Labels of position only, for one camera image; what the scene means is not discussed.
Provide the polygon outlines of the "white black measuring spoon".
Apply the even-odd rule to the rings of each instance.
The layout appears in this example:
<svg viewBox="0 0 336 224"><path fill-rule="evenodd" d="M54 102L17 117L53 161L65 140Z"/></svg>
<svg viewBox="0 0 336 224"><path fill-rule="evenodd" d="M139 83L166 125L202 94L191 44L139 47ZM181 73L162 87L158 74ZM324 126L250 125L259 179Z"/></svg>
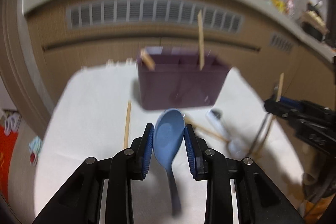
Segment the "white black measuring spoon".
<svg viewBox="0 0 336 224"><path fill-rule="evenodd" d="M210 124L221 137L224 137L228 152L232 158L241 160L247 153L247 147L239 136L232 135L228 129L226 129L221 117L221 113L215 109L211 109L206 113L206 118Z"/></svg>

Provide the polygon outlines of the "metal spoon black handle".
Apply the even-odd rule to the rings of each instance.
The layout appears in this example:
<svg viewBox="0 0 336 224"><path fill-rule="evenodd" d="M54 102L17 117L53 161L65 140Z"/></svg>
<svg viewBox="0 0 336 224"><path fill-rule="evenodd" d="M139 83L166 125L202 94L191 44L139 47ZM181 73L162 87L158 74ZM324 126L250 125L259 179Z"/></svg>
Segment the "metal spoon black handle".
<svg viewBox="0 0 336 224"><path fill-rule="evenodd" d="M276 98L276 95L278 93L278 88L279 88L279 84L275 84L274 88L273 88L273 93L271 95L272 99ZM259 138L260 134L262 133L264 127L265 127L266 121L268 120L268 116L269 116L269 113L266 113L264 119L262 120L261 126L260 126L260 128L259 128L259 130L258 130L258 132L257 132L257 134L256 134L256 136L255 136L255 138L254 138L254 140L252 142L252 145L250 146L249 151L247 152L247 154L245 155L245 157L249 157L252 154L254 148L256 147L258 138Z"/></svg>

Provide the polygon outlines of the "wooden chopstick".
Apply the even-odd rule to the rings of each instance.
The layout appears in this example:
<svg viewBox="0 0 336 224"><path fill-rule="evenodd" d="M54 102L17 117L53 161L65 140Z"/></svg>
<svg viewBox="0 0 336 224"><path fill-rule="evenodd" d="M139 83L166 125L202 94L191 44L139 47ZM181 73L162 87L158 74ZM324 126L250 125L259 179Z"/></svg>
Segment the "wooden chopstick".
<svg viewBox="0 0 336 224"><path fill-rule="evenodd" d="M221 136L221 135L219 135L219 134L217 134L217 133L215 133L215 132L213 132L213 131L211 131L211 130L209 130L209 129L207 129L207 128L205 128L205 127L199 125L199 124L197 124L195 121L193 121L193 120L192 120L190 117L188 117L186 114L183 115L183 118L184 118L184 120L185 120L185 124L190 124L190 125L192 125L193 128L200 130L202 133L207 134L207 135L209 135L209 136L211 136L211 137L213 137L213 138L220 139L220 140L223 141L223 142L226 142L226 143L229 142L229 141L228 141L226 138L224 138L223 136Z"/></svg>
<svg viewBox="0 0 336 224"><path fill-rule="evenodd" d="M199 70L202 71L205 65L205 46L204 46L204 32L203 32L203 15L200 10L198 13L198 41L199 41Z"/></svg>
<svg viewBox="0 0 336 224"><path fill-rule="evenodd" d="M124 131L124 138L123 138L123 149L126 149L128 147L130 115L131 115L131 100L129 100L127 103L126 118L125 118L125 131Z"/></svg>
<svg viewBox="0 0 336 224"><path fill-rule="evenodd" d="M284 73L280 74L278 86L277 86L277 93L276 93L276 102L279 102L281 99L282 88L284 83Z"/></svg>

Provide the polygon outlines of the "blue plastic spoon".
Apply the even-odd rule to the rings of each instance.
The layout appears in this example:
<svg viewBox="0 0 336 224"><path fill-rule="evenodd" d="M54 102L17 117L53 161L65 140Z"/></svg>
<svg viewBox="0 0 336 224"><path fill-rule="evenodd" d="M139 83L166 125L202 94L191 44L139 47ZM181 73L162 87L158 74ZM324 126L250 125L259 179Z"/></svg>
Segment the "blue plastic spoon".
<svg viewBox="0 0 336 224"><path fill-rule="evenodd" d="M167 174L174 217L181 214L182 208L172 163L181 146L184 130L185 121L182 113L178 109L167 109L159 116L153 136L154 156Z"/></svg>

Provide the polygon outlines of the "wooden spoon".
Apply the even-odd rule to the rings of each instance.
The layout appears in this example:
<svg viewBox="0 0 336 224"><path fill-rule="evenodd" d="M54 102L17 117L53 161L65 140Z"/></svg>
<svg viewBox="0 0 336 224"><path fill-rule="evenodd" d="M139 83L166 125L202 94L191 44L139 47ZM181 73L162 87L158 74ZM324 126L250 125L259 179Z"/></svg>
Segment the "wooden spoon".
<svg viewBox="0 0 336 224"><path fill-rule="evenodd" d="M151 58L151 56L147 53L146 49L142 49L141 50L140 57L141 57L142 62L146 65L146 67L150 71L154 71L155 70L155 62Z"/></svg>

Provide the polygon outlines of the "black pot with basket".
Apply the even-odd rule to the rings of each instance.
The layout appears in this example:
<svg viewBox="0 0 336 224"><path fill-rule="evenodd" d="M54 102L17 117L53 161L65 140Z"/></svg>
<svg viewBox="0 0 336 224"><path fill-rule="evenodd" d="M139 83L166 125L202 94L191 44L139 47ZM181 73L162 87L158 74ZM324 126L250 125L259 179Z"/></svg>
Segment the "black pot with basket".
<svg viewBox="0 0 336 224"><path fill-rule="evenodd" d="M299 18L304 32L322 42L329 30L323 19L314 11L303 12Z"/></svg>

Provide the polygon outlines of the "red box on floor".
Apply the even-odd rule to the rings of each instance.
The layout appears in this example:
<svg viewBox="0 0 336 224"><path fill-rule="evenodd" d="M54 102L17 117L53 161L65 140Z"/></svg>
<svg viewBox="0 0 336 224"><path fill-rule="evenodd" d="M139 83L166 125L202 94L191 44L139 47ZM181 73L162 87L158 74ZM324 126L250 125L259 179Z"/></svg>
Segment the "red box on floor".
<svg viewBox="0 0 336 224"><path fill-rule="evenodd" d="M0 127L0 183L1 193L6 201L8 201L8 179L10 162L13 155L15 143L17 141L18 134L10 133L9 136L5 135L5 129Z"/></svg>

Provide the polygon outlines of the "white slippers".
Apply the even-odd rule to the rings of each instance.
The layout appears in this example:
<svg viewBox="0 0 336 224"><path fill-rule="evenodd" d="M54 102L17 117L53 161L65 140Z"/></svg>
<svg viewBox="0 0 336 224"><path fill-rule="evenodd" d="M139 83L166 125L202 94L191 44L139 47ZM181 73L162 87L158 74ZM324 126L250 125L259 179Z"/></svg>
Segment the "white slippers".
<svg viewBox="0 0 336 224"><path fill-rule="evenodd" d="M17 112L8 116L5 120L4 133L9 136L12 132L17 133L21 122L21 115Z"/></svg>

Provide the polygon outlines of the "black utensil cup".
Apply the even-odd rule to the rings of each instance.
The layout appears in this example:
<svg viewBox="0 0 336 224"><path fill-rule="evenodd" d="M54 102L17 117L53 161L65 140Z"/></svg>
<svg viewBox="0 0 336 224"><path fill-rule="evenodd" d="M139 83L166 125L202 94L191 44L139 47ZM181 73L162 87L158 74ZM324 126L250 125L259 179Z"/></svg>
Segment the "black utensil cup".
<svg viewBox="0 0 336 224"><path fill-rule="evenodd" d="M320 8L323 6L323 1L320 0L308 0L307 11L313 11L316 14L320 14Z"/></svg>

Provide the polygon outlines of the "condiment bottle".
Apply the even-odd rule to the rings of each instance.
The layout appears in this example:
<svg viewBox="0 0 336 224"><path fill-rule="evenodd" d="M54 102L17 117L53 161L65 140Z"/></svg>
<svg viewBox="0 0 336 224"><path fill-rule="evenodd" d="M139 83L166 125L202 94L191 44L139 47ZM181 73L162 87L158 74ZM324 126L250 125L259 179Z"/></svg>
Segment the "condiment bottle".
<svg viewBox="0 0 336 224"><path fill-rule="evenodd" d="M285 11L289 17L291 18L294 17L294 12L295 12L294 0L286 1Z"/></svg>

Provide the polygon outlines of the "yellow jar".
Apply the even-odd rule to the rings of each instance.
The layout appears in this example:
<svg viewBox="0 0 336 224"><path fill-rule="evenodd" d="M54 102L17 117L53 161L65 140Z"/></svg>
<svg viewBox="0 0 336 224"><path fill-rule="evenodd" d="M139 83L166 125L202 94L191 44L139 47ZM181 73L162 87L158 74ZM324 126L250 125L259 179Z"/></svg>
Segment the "yellow jar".
<svg viewBox="0 0 336 224"><path fill-rule="evenodd" d="M282 0L271 0L272 5L280 12L285 13L286 12L286 4Z"/></svg>

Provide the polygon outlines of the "purple utensil holder box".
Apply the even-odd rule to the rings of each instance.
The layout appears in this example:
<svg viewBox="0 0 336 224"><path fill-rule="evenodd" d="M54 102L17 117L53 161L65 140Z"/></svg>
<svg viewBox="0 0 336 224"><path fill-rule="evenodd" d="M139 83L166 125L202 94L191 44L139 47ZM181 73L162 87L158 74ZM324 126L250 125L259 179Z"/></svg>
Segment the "purple utensil holder box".
<svg viewBox="0 0 336 224"><path fill-rule="evenodd" d="M155 62L150 71L137 57L141 105L145 110L213 106L232 66L210 51L199 70L199 52L180 47L146 47Z"/></svg>

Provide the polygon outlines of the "long grey vent grille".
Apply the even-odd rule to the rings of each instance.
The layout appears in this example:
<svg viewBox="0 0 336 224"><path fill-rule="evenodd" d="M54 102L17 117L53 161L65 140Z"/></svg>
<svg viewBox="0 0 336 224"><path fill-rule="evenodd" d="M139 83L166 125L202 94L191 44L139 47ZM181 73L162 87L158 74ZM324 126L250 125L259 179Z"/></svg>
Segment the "long grey vent grille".
<svg viewBox="0 0 336 224"><path fill-rule="evenodd" d="M203 27L228 33L240 31L244 16L190 0L95 0L66 8L70 29L104 24L158 22Z"/></svg>

